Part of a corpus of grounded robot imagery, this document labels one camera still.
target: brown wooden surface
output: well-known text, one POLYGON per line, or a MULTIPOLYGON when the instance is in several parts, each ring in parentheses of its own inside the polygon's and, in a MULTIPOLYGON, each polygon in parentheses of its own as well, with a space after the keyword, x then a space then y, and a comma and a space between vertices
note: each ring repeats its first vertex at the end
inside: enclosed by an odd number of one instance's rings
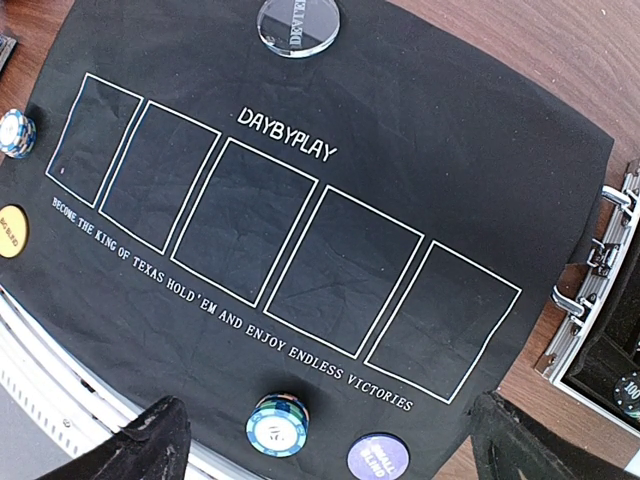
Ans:
MULTIPOLYGON (((626 164, 640 157, 640 2, 394 1, 533 79, 606 130, 616 140, 607 183, 621 184, 626 164)), ((73 0, 0 0, 0 31, 20 42, 0 77, 0 111, 26 105, 72 4, 73 0)), ((575 291, 581 273, 569 269, 561 288, 575 291)), ((562 315, 547 305, 501 393, 569 441, 625 466, 640 449, 640 440, 551 387, 533 370, 561 320, 562 315)), ((476 478, 469 441, 437 478, 476 478)))

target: clear acrylic dealer button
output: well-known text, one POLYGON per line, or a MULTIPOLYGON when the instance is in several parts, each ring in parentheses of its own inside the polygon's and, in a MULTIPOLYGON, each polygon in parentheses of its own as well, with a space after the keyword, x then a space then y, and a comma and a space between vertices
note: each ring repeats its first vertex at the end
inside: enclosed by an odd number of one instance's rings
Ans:
POLYGON ((339 31, 340 11, 333 0, 267 0, 258 13, 260 39, 281 57, 323 52, 339 31))

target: yellow big blind button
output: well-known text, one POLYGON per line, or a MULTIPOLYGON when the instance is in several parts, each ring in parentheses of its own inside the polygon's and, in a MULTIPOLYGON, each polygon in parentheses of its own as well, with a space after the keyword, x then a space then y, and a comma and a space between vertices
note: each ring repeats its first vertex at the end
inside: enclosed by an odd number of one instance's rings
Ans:
POLYGON ((0 210, 0 256, 14 258, 27 245, 29 224, 21 208, 9 205, 0 210))

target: white border line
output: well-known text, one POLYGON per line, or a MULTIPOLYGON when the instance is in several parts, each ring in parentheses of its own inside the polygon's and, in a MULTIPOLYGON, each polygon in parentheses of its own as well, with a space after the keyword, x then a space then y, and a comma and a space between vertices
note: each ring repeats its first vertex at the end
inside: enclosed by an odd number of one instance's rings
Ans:
POLYGON ((456 396, 458 395, 458 393, 460 392, 460 390, 462 389, 462 387, 464 386, 465 382, 467 381, 467 379, 469 378, 469 376, 471 375, 471 373, 473 372, 474 368, 476 368, 476 365, 478 364, 478 362, 480 361, 480 358, 482 358, 482 355, 484 354, 484 351, 487 349, 487 346, 489 345, 489 342, 491 341, 491 339, 493 338, 493 335, 498 331, 498 329, 500 328, 500 326, 502 325, 502 322, 505 321, 505 319, 507 318, 507 316, 511 313, 511 310, 513 309, 514 305, 516 304, 516 302, 518 301, 518 298, 520 297, 520 294, 522 293, 522 289, 516 285, 514 285, 513 283, 509 282, 508 280, 502 278, 501 276, 493 273, 492 271, 488 270, 487 268, 483 267, 482 265, 474 262, 473 260, 465 257, 464 255, 456 252, 455 250, 447 247, 446 245, 438 242, 437 240, 433 240, 431 242, 431 245, 429 245, 429 249, 427 250, 427 253, 425 254, 424 258, 422 259, 422 262, 420 263, 420 266, 418 267, 418 270, 416 271, 416 273, 413 275, 413 278, 411 279, 411 282, 409 283, 409 287, 407 288, 407 290, 404 292, 404 295, 402 295, 402 298, 400 299, 400 301, 398 302, 398 305, 396 306, 395 310, 393 311, 393 313, 391 314, 391 317, 389 318, 389 321, 387 322, 387 324, 384 326, 384 328, 382 329, 382 332, 380 332, 380 335, 378 336, 378 338, 376 339, 376 343, 373 344, 373 348, 371 349, 371 351, 369 352, 369 354, 367 355, 367 358, 365 358, 364 360, 364 364, 370 368, 373 368, 374 370, 377 370, 380 373, 383 373, 391 378, 395 378, 396 380, 399 380, 401 382, 406 383, 407 385, 411 385, 414 388, 417 388, 418 390, 426 393, 427 395, 430 395, 431 397, 435 398, 436 400, 440 400, 443 403, 446 403, 447 405, 451 405, 451 403, 453 402, 453 400, 456 398, 456 396), (429 258, 429 255, 431 254, 431 252, 433 251, 434 247, 440 247, 441 249, 443 249, 444 251, 454 255, 455 257, 458 257, 459 259, 469 263, 470 265, 473 265, 474 267, 476 267, 477 269, 483 271, 484 273, 490 275, 491 277, 495 278, 496 280, 501 281, 502 283, 504 283, 505 285, 513 288, 516 291, 516 295, 515 297, 513 297, 513 300, 511 301, 511 303, 509 304, 509 306, 507 307, 507 310, 505 311, 505 313, 502 315, 502 317, 500 318, 500 320, 498 320, 498 323, 495 324, 495 326, 493 327, 493 329, 489 332, 489 334, 487 335, 487 337, 485 338, 484 343, 482 344, 482 347, 480 348, 480 351, 478 352, 478 354, 476 355, 475 360, 473 361, 473 363, 471 364, 471 366, 469 367, 469 369, 467 370, 467 373, 465 373, 465 375, 462 377, 462 380, 460 380, 460 383, 458 383, 458 386, 456 387, 456 389, 453 391, 453 393, 451 394, 451 396, 449 396, 449 398, 444 398, 440 395, 438 395, 435 392, 432 392, 431 390, 429 390, 426 387, 423 387, 421 385, 418 385, 415 382, 412 382, 411 380, 408 380, 404 377, 401 377, 400 375, 396 375, 395 373, 391 373, 388 370, 385 370, 384 368, 378 367, 372 363, 369 362, 369 360, 371 360, 371 357, 373 357, 373 354, 375 353, 376 349, 378 348, 378 345, 380 344, 380 342, 382 341, 383 337, 385 336, 385 334, 387 333, 387 330, 389 330, 389 327, 391 326, 391 324, 393 323, 393 321, 396 318, 396 315, 398 314, 398 312, 400 311, 400 309, 402 308, 402 305, 404 304, 404 301, 407 299, 407 296, 409 295, 409 292, 411 291, 411 289, 413 288, 413 285, 416 283, 416 280, 418 280, 418 277, 420 276, 420 273, 422 272, 422 268, 425 266, 425 264, 427 263, 427 259, 429 258))
POLYGON ((58 145, 56 146, 55 151, 53 152, 53 155, 51 156, 51 160, 49 160, 49 164, 47 165, 47 169, 45 170, 45 175, 47 177, 49 177, 51 180, 53 180, 56 184, 58 184, 58 186, 60 188, 62 188, 64 191, 66 191, 67 193, 69 193, 70 195, 72 195, 73 197, 75 197, 76 199, 80 200, 82 203, 84 203, 86 206, 88 206, 89 208, 93 209, 96 207, 96 204, 98 203, 98 198, 100 198, 100 195, 102 194, 102 190, 104 189, 104 185, 105 183, 107 183, 107 178, 109 178, 109 174, 111 173, 111 170, 113 170, 113 165, 116 162, 116 159, 118 158, 118 155, 120 155, 120 150, 122 149, 122 145, 124 144, 125 140, 127 139, 127 136, 129 135, 129 132, 131 130, 131 125, 133 125, 134 120, 136 119, 138 112, 140 111, 140 107, 142 107, 142 103, 144 101, 144 97, 141 95, 138 95, 137 93, 131 92, 125 88, 119 87, 118 85, 116 85, 115 83, 111 83, 107 80, 104 80, 96 75, 93 75, 92 73, 85 73, 84 74, 84 79, 82 80, 82 85, 80 86, 80 90, 78 91, 78 95, 76 96, 75 101, 73 102, 73 105, 71 105, 71 110, 69 110, 69 114, 67 115, 67 122, 64 124, 64 128, 62 129, 62 134, 60 135, 60 139, 58 140, 58 145), (103 83, 105 85, 107 85, 108 87, 111 88, 115 88, 116 90, 119 90, 123 93, 126 93, 127 95, 130 95, 134 98, 138 99, 138 106, 136 107, 136 109, 133 111, 133 114, 131 115, 131 119, 129 120, 129 123, 127 124, 127 128, 125 128, 124 133, 122 135, 122 139, 120 140, 120 144, 118 145, 118 148, 116 148, 116 153, 113 155, 113 158, 111 159, 111 163, 109 163, 109 167, 107 168, 103 178, 102 178, 102 183, 100 184, 100 187, 98 188, 98 191, 96 193, 95 198, 89 202, 89 200, 81 197, 79 194, 77 194, 76 192, 74 192, 73 190, 71 190, 69 187, 67 187, 66 185, 64 185, 60 180, 58 180, 57 178, 55 178, 51 173, 51 167, 53 166, 53 163, 56 160, 56 157, 58 156, 58 152, 60 150, 60 147, 62 147, 62 143, 64 141, 64 137, 67 134, 67 128, 69 128, 69 124, 71 123, 71 117, 73 116, 73 112, 76 109, 76 105, 78 104, 78 102, 80 101, 80 97, 82 96, 82 93, 84 92, 84 87, 87 83, 87 78, 92 78, 100 83, 103 83))
POLYGON ((318 186, 318 183, 319 183, 319 180, 317 178, 312 177, 311 175, 309 175, 306 172, 303 172, 302 170, 298 170, 297 168, 292 167, 291 165, 288 165, 288 164, 284 163, 283 161, 278 160, 277 158, 274 158, 274 157, 272 157, 270 155, 267 155, 266 153, 261 152, 260 150, 257 150, 256 148, 254 148, 254 147, 252 147, 250 145, 247 145, 247 144, 245 144, 245 143, 241 142, 240 140, 237 140, 237 139, 235 139, 233 137, 227 138, 227 141, 225 142, 224 146, 222 147, 222 150, 220 151, 220 154, 218 155, 218 158, 216 158, 216 161, 213 164, 213 167, 211 168, 211 171, 209 172, 209 175, 207 175, 207 179, 205 180, 204 185, 202 186, 202 189, 200 190, 200 193, 198 194, 198 198, 196 198, 196 202, 194 203, 193 208, 191 209, 191 212, 189 213, 189 216, 187 217, 187 221, 185 222, 184 227, 182 227, 182 231, 180 232, 180 236, 178 237, 178 241, 176 242, 176 246, 173 248, 173 252, 171 253, 171 257, 170 257, 171 261, 173 263, 175 263, 176 265, 179 265, 180 267, 184 268, 187 272, 191 273, 192 275, 195 275, 199 279, 207 282, 210 285, 213 285, 216 288, 219 288, 220 290, 222 290, 225 293, 228 293, 233 298, 235 298, 237 300, 240 300, 243 303, 246 303, 250 307, 256 308, 258 306, 258 303, 260 303, 260 299, 262 298, 262 295, 264 294, 264 291, 267 288, 267 284, 271 280, 271 276, 273 275, 273 272, 275 271, 278 263, 280 262, 280 258, 282 257, 285 249, 287 248, 287 245, 289 245, 289 241, 291 240, 291 237, 293 236, 293 233, 296 230, 296 227, 298 226, 298 223, 300 222, 300 219, 302 218, 302 214, 306 210, 307 205, 309 204, 309 201, 311 200, 311 197, 313 196, 313 193, 316 191, 316 187, 318 186), (269 273, 267 274, 267 277, 265 278, 265 281, 263 282, 262 287, 260 288, 260 291, 258 292, 258 296, 256 297, 256 300, 253 301, 253 302, 250 301, 250 300, 247 300, 246 298, 244 298, 244 297, 238 295, 237 293, 229 290, 228 288, 220 285, 219 283, 215 282, 214 280, 210 279, 209 277, 206 277, 206 276, 202 275, 201 273, 195 271, 193 268, 185 265, 184 263, 182 263, 180 260, 178 260, 176 258, 176 253, 178 252, 178 248, 180 248, 180 244, 182 243, 182 238, 184 237, 189 225, 191 224, 191 219, 193 218, 193 216, 195 215, 196 210, 198 209, 198 205, 200 204, 200 200, 202 200, 202 197, 204 196, 207 188, 209 187, 209 182, 211 181, 211 178, 213 177, 213 174, 215 173, 216 168, 218 167, 218 164, 222 160, 222 157, 226 153, 227 148, 229 147, 229 145, 231 143, 236 144, 236 145, 238 145, 241 148, 244 148, 246 150, 249 150, 250 152, 253 152, 256 155, 259 155, 259 156, 261 156, 263 158, 266 158, 267 160, 270 160, 270 161, 276 163, 277 165, 280 165, 281 167, 285 167, 286 169, 291 170, 291 171, 297 173, 298 175, 301 175, 301 176, 305 177, 306 179, 311 180, 313 182, 311 190, 307 194, 307 198, 305 198, 304 203, 302 204, 302 207, 300 207, 298 215, 296 216, 296 219, 294 220, 293 225, 291 226, 291 229, 289 230, 289 233, 287 234, 286 238, 284 239, 284 243, 280 247, 280 251, 276 255, 276 258, 274 259, 273 264, 271 265, 271 269, 269 270, 269 273))
POLYGON ((336 352, 339 352, 349 358, 353 358, 353 359, 357 359, 360 354, 362 353, 362 350, 364 349, 367 341, 369 340, 369 338, 371 337, 371 335, 373 334, 373 331, 375 330, 376 326, 378 325, 378 323, 380 322, 380 319, 382 318, 382 316, 384 315, 385 311, 387 310, 387 307, 389 306, 389 303, 391 303, 391 299, 393 298, 393 296, 395 295, 396 291, 398 290, 398 288, 400 287, 400 283, 402 283, 402 280, 404 279, 404 276, 407 273, 407 270, 409 270, 409 266, 411 265, 411 263, 413 262, 414 257, 416 256, 416 254, 418 253, 418 250, 420 249, 420 246, 422 245, 422 241, 424 240, 424 234, 419 232, 418 230, 405 225, 404 223, 400 222, 399 220, 396 220, 395 218, 387 215, 384 212, 381 212, 380 210, 375 209, 374 207, 367 205, 366 203, 364 203, 363 201, 352 197, 351 195, 349 195, 348 193, 342 192, 341 190, 338 190, 337 188, 331 186, 331 185, 327 185, 324 189, 324 191, 322 192, 322 196, 320 197, 320 200, 318 200, 318 203, 316 204, 315 208, 313 209, 313 212, 311 213, 311 217, 309 218, 309 221, 307 222, 307 225, 305 226, 304 230, 302 231, 302 235, 300 235, 300 238, 298 239, 298 243, 296 244, 295 248, 293 249, 293 253, 291 254, 291 256, 289 257, 289 260, 287 261, 284 270, 282 271, 282 273, 280 274, 280 278, 278 279, 278 283, 276 283, 275 288, 273 289, 273 292, 271 292, 271 296, 269 297, 269 300, 267 301, 266 306, 264 307, 263 313, 265 315, 267 315, 268 317, 271 317, 272 319, 276 320, 277 322, 282 323, 283 325, 286 325, 287 327, 295 330, 298 333, 301 333, 313 340, 315 340, 316 342, 322 343, 323 345, 332 348, 333 350, 335 350, 336 352), (360 342, 360 345, 358 346, 358 349, 356 350, 355 353, 353 352, 348 352, 340 347, 338 347, 337 345, 334 345, 333 343, 324 340, 323 338, 318 337, 317 335, 314 335, 312 333, 307 332, 306 330, 297 327, 295 325, 293 325, 290 322, 287 322, 286 320, 283 320, 282 318, 278 317, 277 315, 274 315, 273 313, 269 312, 269 307, 271 306, 271 303, 273 302, 273 300, 275 299, 276 294, 278 293, 278 290, 280 289, 280 286, 282 285, 282 282, 284 281, 284 277, 287 275, 287 272, 289 271, 289 268, 291 267, 293 260, 296 256, 296 254, 298 253, 298 250, 300 249, 300 246, 302 245, 302 241, 304 240, 305 236, 307 235, 307 233, 309 232, 309 229, 311 228, 311 224, 313 223, 313 220, 315 219, 318 211, 320 210, 320 206, 322 205, 322 202, 324 201, 325 197, 327 196, 328 192, 334 192, 344 198, 346 198, 347 200, 354 202, 358 205, 360 205, 361 207, 366 208, 367 210, 380 215, 382 218, 384 218, 385 220, 388 220, 392 223, 395 223, 396 225, 399 225, 403 228, 405 228, 406 230, 409 230, 412 233, 415 233, 419 240, 418 243, 416 244, 415 248, 413 249, 413 252, 411 253, 411 256, 409 257, 409 260, 407 261, 407 263, 404 266, 404 269, 402 270, 402 272, 400 273, 400 276, 398 277, 398 280, 396 281, 395 285, 393 286, 393 288, 391 289, 391 292, 389 293, 387 299, 385 300, 385 302, 383 303, 382 307, 380 308, 380 311, 378 312, 378 315, 376 316, 376 318, 374 319, 373 323, 371 324, 371 326, 369 327, 369 330, 367 331, 367 334, 365 335, 365 337, 363 338, 362 342, 360 342))
POLYGON ((200 179, 200 176, 202 175, 202 172, 203 172, 204 168, 207 166, 207 163, 209 162, 209 158, 211 157, 211 154, 215 150, 216 146, 218 145, 218 141, 220 140, 221 137, 222 137, 222 132, 220 132, 219 130, 216 130, 213 127, 205 125, 204 123, 201 123, 201 122, 199 122, 199 121, 197 121, 197 120, 195 120, 195 119, 193 119, 191 117, 188 117, 188 116, 184 115, 183 113, 176 112, 175 110, 172 110, 172 109, 170 109, 168 107, 165 107, 164 105, 160 105, 159 103, 154 102, 153 100, 149 100, 147 102, 147 104, 145 105, 144 110, 142 111, 142 115, 140 115, 140 118, 138 119, 138 123, 136 123, 136 126, 133 129, 133 133, 129 137, 129 141, 127 142, 127 146, 125 147, 124 152, 122 153, 122 156, 120 157, 120 161, 118 162, 118 166, 116 167, 116 171, 115 171, 113 177, 111 178, 111 182, 109 183, 109 187, 107 187, 107 193, 105 194, 104 198, 102 199, 102 203, 100 204, 100 208, 98 209, 98 213, 100 215, 102 215, 104 218, 106 218, 107 220, 109 220, 111 223, 113 223, 120 230, 122 230, 126 234, 130 235, 131 237, 135 238, 137 241, 139 241, 143 245, 149 247, 151 250, 153 250, 156 253, 159 253, 160 255, 164 255, 166 253, 166 251, 167 251, 167 248, 169 247, 169 242, 171 241, 171 237, 173 236, 173 233, 175 232, 175 229, 178 226, 178 222, 180 221, 180 217, 182 217, 182 214, 184 213, 185 208, 187 208, 187 203, 189 203, 189 199, 191 198, 191 194, 193 193, 193 190, 196 188, 196 184, 198 183, 198 180, 200 179), (161 110, 164 110, 165 112, 169 112, 172 115, 175 115, 176 117, 182 118, 183 120, 186 120, 186 121, 188 121, 190 123, 193 123, 194 125, 197 125, 198 127, 204 128, 205 130, 208 130, 211 133, 215 134, 215 139, 213 140, 213 143, 211 144, 211 147, 209 148, 209 151, 207 152, 207 155, 204 157, 204 160, 200 164, 200 168, 198 169, 198 173, 196 174, 195 178, 193 179, 193 182, 191 183, 191 186, 189 187, 189 190, 187 190, 187 194, 184 197, 184 201, 182 202, 182 206, 180 207, 180 210, 178 211, 178 214, 176 215, 176 218, 173 221, 173 225, 171 226, 171 229, 169 230, 169 234, 167 235, 167 238, 165 239, 165 242, 164 242, 164 244, 162 246, 162 249, 156 247, 155 245, 152 245, 151 243, 149 243, 146 240, 144 240, 142 237, 139 237, 138 235, 133 233, 131 230, 129 230, 128 228, 126 228, 123 225, 121 225, 116 219, 110 217, 106 212, 103 211, 104 206, 106 205, 107 201, 109 200, 109 195, 111 194, 111 189, 113 188, 113 185, 115 184, 116 179, 118 178, 118 174, 120 173, 120 168, 122 168, 122 165, 124 164, 124 161, 127 158, 127 152, 129 151, 129 147, 131 146, 131 143, 133 142, 133 139, 136 136, 136 132, 138 131, 138 128, 140 127, 140 124, 142 123, 142 120, 144 119, 145 115, 147 114, 147 111, 149 110, 150 106, 157 107, 157 108, 159 108, 161 110))

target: poker chip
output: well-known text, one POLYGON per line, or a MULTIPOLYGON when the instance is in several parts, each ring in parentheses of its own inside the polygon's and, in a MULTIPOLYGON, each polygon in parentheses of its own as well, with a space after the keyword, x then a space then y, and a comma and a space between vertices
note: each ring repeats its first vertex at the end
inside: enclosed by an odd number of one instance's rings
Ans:
POLYGON ((309 412, 289 394, 264 397, 247 422, 247 438, 253 447, 270 457, 284 458, 298 453, 307 441, 309 412))
POLYGON ((640 372, 620 377, 613 389, 613 399, 625 415, 640 420, 640 372))
POLYGON ((20 110, 11 109, 0 119, 0 152, 25 158, 36 143, 36 125, 20 110))

